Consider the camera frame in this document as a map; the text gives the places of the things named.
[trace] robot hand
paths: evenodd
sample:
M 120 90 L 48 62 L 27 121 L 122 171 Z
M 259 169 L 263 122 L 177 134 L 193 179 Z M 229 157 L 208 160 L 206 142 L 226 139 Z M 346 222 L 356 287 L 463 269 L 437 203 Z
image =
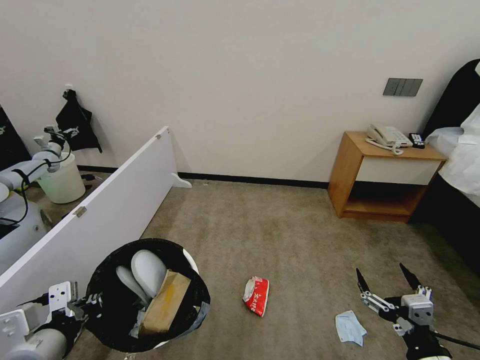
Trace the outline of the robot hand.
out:
M 392 322 L 393 330 L 401 336 L 408 348 L 408 360 L 451 360 L 450 352 L 440 345 L 442 338 L 460 345 L 480 350 L 480 346 L 457 340 L 432 331 L 434 303 L 432 289 L 422 286 L 419 279 L 402 263 L 400 268 L 414 294 L 387 297 L 385 299 L 370 292 L 362 273 L 357 268 L 360 300 L 382 319 Z
M 34 303 L 49 306 L 40 325 Z M 72 349 L 84 324 L 102 314 L 100 294 L 78 299 L 77 283 L 50 286 L 42 296 L 0 315 L 0 359 L 61 360 Z

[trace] telephone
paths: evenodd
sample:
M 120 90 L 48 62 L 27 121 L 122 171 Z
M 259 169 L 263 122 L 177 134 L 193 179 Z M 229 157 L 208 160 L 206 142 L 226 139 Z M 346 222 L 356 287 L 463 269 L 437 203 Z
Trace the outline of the telephone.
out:
M 369 137 L 365 139 L 367 143 L 390 150 L 396 156 L 404 153 L 399 148 L 408 148 L 413 145 L 408 137 L 393 126 L 370 124 L 366 134 Z

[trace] light switch panel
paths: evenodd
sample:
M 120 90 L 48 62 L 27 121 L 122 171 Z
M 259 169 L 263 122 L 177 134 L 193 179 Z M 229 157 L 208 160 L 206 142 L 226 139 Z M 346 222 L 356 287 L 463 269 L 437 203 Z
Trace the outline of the light switch panel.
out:
M 414 97 L 419 91 L 422 79 L 391 77 L 388 79 L 383 95 Z
M 383 95 L 390 95 L 390 96 L 395 95 L 395 92 L 399 87 L 400 80 L 401 79 L 395 78 L 395 77 L 389 78 L 386 83 L 385 90 L 383 91 Z

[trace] trash can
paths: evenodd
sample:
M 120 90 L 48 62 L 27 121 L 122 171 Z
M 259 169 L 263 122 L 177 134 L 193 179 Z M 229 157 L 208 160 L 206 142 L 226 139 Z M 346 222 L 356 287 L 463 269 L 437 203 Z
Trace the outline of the trash can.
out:
M 70 203 L 85 194 L 85 185 L 75 163 L 75 155 L 62 152 L 61 159 L 65 158 L 57 171 L 47 172 L 37 179 L 46 196 L 55 204 Z
M 119 280 L 116 268 L 120 265 L 129 268 L 133 255 L 139 250 L 153 252 L 167 269 L 189 278 L 190 284 L 168 332 L 135 338 L 130 331 L 137 322 L 138 296 Z M 87 296 L 99 293 L 101 317 L 89 319 L 85 326 L 104 345 L 125 353 L 148 351 L 189 334 L 200 327 L 210 310 L 210 294 L 195 261 L 183 247 L 161 238 L 133 241 L 108 255 L 95 269 L 86 290 Z

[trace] remote control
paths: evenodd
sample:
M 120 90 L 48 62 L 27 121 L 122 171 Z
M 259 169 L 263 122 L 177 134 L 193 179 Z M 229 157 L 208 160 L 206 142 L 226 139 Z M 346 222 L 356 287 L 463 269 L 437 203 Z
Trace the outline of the remote control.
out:
M 408 134 L 408 138 L 412 142 L 412 146 L 416 149 L 425 149 L 425 143 L 422 141 L 420 134 L 411 132 Z

